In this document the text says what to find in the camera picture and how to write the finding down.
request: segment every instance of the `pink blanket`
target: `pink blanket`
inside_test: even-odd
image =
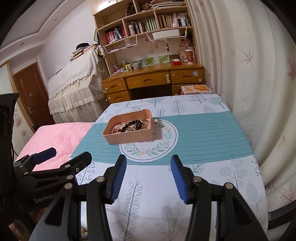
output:
[[[69,157],[92,127],[90,122],[72,122],[42,126],[32,136],[19,154],[18,159],[25,155],[32,155],[50,147],[54,147],[57,155],[34,168],[34,171],[59,168],[69,160]]]

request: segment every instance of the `blue gripper pad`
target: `blue gripper pad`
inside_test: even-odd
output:
[[[125,155],[119,155],[119,158],[114,166],[115,168],[117,167],[116,165],[117,165],[118,161],[121,161],[121,163],[120,163],[120,166],[119,166],[118,171],[116,173],[115,179],[112,183],[111,198],[110,198],[112,203],[114,203],[114,201],[118,198],[121,184],[123,181],[123,177],[126,172],[126,157],[125,157]]]
[[[39,152],[37,154],[34,155],[34,163],[39,165],[47,160],[49,160],[50,158],[55,157],[57,154],[56,149],[54,149],[53,147],[44,150],[42,152]]]
[[[175,184],[178,189],[178,193],[180,198],[184,201],[184,203],[188,202],[187,195],[187,185],[183,177],[182,168],[183,165],[178,157],[178,155],[173,155],[170,159],[170,168],[172,170],[172,174],[175,180]]]

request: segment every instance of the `gray mug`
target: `gray mug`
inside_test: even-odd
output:
[[[140,63],[134,63],[133,64],[133,70],[139,70],[139,69],[142,69],[142,66]]]

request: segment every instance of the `white lace cloth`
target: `white lace cloth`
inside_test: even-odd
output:
[[[100,70],[97,69],[96,65],[99,60],[95,50],[91,50],[69,63],[48,81],[49,98],[54,97],[75,80],[94,74],[98,75],[98,71]]]

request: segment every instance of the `bookshelf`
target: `bookshelf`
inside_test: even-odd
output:
[[[141,2],[142,2],[141,0],[122,0],[122,1],[117,0],[117,2],[103,1],[103,0],[90,0],[96,29],[99,34],[100,44],[104,46],[106,49],[108,49],[109,50],[108,52],[110,52],[110,50],[114,51],[117,49],[122,49],[124,47],[129,47],[130,45],[134,45],[136,42],[136,35],[130,34],[130,31],[128,29],[128,24],[130,22],[135,22],[135,23],[142,22],[145,25],[145,22],[148,19],[155,19],[157,30],[152,30],[151,28],[149,28],[148,30],[148,28],[145,27],[143,31],[137,34],[137,40],[141,38],[142,39],[147,38],[146,32],[148,34],[152,34],[154,32],[158,32],[162,30],[170,30],[170,29],[179,29],[180,34],[183,35],[186,29],[185,26],[165,28],[163,21],[160,20],[158,16],[186,13],[189,18],[189,22],[191,22],[190,26],[187,26],[187,32],[191,33],[193,36],[195,55],[196,55],[196,59],[198,59],[197,46],[196,46],[196,41],[194,39],[195,32],[194,32],[194,28],[192,27],[192,17],[190,12],[188,11],[186,0],[184,1],[183,6],[157,8],[152,10],[146,10],[144,12],[142,12],[140,8]],[[132,4],[134,6],[134,14],[125,16],[128,4]],[[108,67],[108,71],[110,75],[112,75],[115,71],[112,64],[120,65],[120,63],[118,63],[117,61],[116,51],[113,53],[105,54],[105,60]]]

